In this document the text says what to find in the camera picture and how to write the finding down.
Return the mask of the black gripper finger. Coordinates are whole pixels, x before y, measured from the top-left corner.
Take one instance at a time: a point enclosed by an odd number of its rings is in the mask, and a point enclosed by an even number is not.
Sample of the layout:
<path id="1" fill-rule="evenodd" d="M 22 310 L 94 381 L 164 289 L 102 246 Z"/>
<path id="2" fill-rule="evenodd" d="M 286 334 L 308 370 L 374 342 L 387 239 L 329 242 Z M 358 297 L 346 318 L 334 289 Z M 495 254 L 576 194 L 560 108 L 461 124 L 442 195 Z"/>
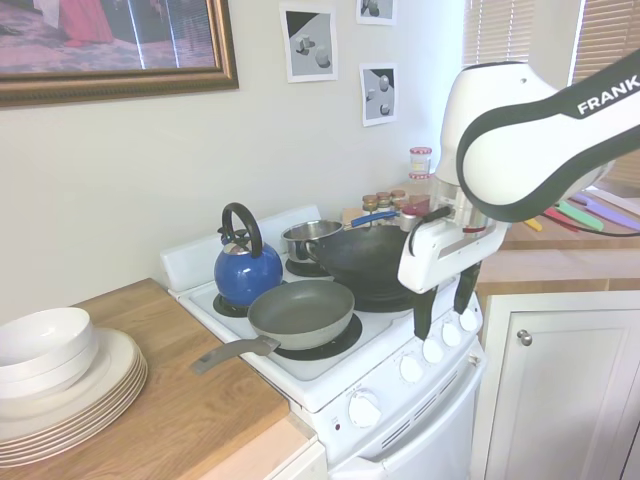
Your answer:
<path id="1" fill-rule="evenodd" d="M 430 333 L 432 324 L 432 309 L 436 296 L 436 287 L 433 287 L 425 293 L 414 295 L 414 334 L 421 340 L 426 340 Z"/>
<path id="2" fill-rule="evenodd" d="M 481 263 L 477 262 L 459 273 L 453 304 L 456 313 L 463 313 L 467 309 L 476 288 L 480 269 Z"/>

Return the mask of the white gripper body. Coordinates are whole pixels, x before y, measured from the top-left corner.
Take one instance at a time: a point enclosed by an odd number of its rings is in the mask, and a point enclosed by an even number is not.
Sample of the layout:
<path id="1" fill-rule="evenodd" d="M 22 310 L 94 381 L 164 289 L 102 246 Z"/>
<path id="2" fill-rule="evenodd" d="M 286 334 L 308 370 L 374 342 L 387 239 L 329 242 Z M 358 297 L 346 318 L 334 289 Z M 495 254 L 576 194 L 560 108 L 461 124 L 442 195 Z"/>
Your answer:
<path id="1" fill-rule="evenodd" d="M 494 254 L 505 235 L 504 222 L 492 221 L 485 231 L 469 235 L 448 220 L 422 225 L 406 239 L 398 280 L 414 293 L 425 293 Z"/>

